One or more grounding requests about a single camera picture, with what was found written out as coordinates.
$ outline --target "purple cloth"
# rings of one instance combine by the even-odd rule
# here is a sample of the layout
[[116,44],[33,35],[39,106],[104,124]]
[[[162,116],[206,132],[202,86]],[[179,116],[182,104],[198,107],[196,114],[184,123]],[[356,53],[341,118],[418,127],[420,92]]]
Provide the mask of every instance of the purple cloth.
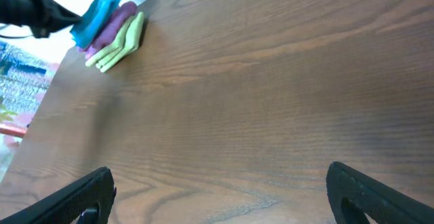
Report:
[[98,53],[103,47],[110,45],[116,38],[116,34],[122,27],[122,24],[130,17],[136,15],[137,5],[129,1],[124,3],[117,11],[115,11],[107,22],[107,25],[100,34],[92,41],[86,52],[86,59],[89,59]]

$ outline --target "folded cloth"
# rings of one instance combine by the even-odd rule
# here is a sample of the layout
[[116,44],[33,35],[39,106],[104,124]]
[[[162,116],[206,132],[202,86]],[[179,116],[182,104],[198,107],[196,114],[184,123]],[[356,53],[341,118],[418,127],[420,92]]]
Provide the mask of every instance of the folded cloth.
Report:
[[[107,23],[104,25],[104,27],[106,27],[109,23],[111,23],[119,15],[119,9],[120,9],[120,7],[117,7],[115,9],[113,14],[110,15],[110,18],[108,18]],[[90,48],[90,45],[87,46],[86,48],[77,47],[77,50],[79,50],[79,52],[87,52],[89,50],[89,48]]]
[[116,10],[120,0],[94,0],[83,15],[83,21],[71,29],[73,39],[80,48],[86,48]]
[[130,27],[131,22],[134,20],[134,16],[129,17],[125,23],[123,23],[122,27],[119,29],[119,32],[116,34],[115,40],[108,46],[102,48],[98,53],[93,55],[90,59],[88,59],[85,63],[87,67],[90,67],[96,64],[101,59],[105,58],[111,52],[116,52],[116,50],[121,50],[125,43],[125,35],[127,33],[128,27]]
[[116,54],[116,56],[108,63],[104,64],[104,66],[100,69],[101,72],[104,73],[108,71],[111,67],[117,64],[121,60],[121,58],[128,54],[131,54],[138,49],[138,43],[140,41],[140,35],[142,34],[143,29],[143,22],[144,14],[143,12],[139,12],[134,18],[133,22],[130,24],[130,27],[128,27],[128,31],[125,36],[125,45],[123,49],[118,54]]
[[124,3],[119,9],[119,13],[111,21],[107,22],[108,24],[92,41],[92,44],[90,44],[90,47],[86,52],[86,58],[89,59],[97,52],[99,52],[103,47],[112,43],[122,24],[129,17],[135,16],[136,11],[137,5],[134,2],[129,1],[127,3]]

